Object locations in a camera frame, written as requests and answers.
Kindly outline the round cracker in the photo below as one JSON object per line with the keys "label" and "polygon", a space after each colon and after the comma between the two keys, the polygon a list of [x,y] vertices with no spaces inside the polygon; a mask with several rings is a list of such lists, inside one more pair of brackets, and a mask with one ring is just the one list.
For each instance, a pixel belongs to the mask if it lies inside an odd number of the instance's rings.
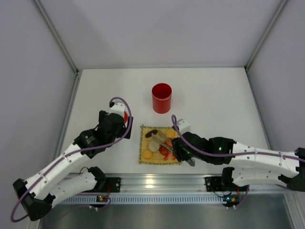
{"label": "round cracker", "polygon": [[167,138],[173,139],[175,137],[176,132],[172,129],[169,129],[165,132]]}
{"label": "round cracker", "polygon": [[150,150],[144,150],[142,156],[144,159],[150,159],[153,156],[153,152]]}

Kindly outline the red strawberry slice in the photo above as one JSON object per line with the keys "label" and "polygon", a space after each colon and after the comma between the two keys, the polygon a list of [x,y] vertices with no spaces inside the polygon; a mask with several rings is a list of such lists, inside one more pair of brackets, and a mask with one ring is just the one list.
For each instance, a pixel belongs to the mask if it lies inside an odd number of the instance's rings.
{"label": "red strawberry slice", "polygon": [[164,146],[159,147],[159,152],[163,156],[166,156],[168,154],[168,150]]}

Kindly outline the white rice ball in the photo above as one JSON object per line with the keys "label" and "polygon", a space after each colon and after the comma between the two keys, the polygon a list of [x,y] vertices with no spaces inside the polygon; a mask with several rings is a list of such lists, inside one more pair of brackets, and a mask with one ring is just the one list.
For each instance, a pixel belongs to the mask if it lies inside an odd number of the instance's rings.
{"label": "white rice ball", "polygon": [[160,145],[155,142],[154,140],[152,140],[149,144],[148,144],[148,149],[151,151],[151,152],[157,152],[160,148]]}

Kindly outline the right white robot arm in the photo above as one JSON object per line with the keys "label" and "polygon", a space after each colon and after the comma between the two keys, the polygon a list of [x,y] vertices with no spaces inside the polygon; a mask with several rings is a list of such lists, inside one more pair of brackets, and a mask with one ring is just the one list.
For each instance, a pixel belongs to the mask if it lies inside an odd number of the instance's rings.
{"label": "right white robot arm", "polygon": [[250,185],[277,185],[292,191],[305,190],[305,150],[272,151],[244,145],[225,137],[201,138],[186,132],[172,140],[179,162],[195,165],[195,159],[223,166],[211,186],[225,191],[246,190]]}

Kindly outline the red bacon slice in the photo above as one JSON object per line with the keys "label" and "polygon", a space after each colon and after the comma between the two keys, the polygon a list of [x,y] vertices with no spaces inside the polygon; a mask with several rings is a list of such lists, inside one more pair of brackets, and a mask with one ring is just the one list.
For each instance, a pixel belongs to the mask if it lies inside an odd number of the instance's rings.
{"label": "red bacon slice", "polygon": [[175,160],[176,157],[172,154],[172,152],[168,152],[166,154],[166,156],[164,157],[164,161],[167,161],[167,160]]}

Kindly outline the metal tongs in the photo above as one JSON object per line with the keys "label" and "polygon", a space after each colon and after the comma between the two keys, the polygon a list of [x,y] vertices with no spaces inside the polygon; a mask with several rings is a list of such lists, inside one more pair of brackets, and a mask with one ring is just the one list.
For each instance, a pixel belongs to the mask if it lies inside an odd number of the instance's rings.
{"label": "metal tongs", "polygon": [[[158,144],[162,145],[164,148],[166,148],[169,152],[173,152],[173,148],[168,146],[165,142],[162,142],[155,134],[152,134],[152,138],[155,142],[157,142]],[[195,166],[195,161],[193,159],[189,159],[189,160],[186,160],[186,162],[194,167]]]}

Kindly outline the dark brown sea cucumber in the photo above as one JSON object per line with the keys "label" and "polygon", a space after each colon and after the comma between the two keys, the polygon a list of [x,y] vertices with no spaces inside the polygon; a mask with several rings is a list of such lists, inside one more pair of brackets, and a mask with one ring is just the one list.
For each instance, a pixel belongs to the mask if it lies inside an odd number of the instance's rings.
{"label": "dark brown sea cucumber", "polygon": [[154,130],[149,131],[149,132],[145,135],[145,137],[146,137],[146,138],[149,138],[149,137],[152,137],[152,135],[156,135],[157,133],[158,133],[158,130],[154,129]]}

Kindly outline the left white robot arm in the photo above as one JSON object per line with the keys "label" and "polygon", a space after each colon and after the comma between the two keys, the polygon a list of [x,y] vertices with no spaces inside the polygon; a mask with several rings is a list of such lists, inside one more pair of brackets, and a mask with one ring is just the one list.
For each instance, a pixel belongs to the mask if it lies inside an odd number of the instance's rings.
{"label": "left white robot arm", "polygon": [[95,128],[82,131],[65,152],[36,175],[27,179],[17,179],[13,188],[26,216],[36,221],[47,215],[63,200],[82,192],[104,192],[108,182],[106,175],[98,167],[90,167],[83,174],[64,180],[74,169],[119,140],[131,136],[133,117],[124,118],[126,113],[99,112],[99,123]]}

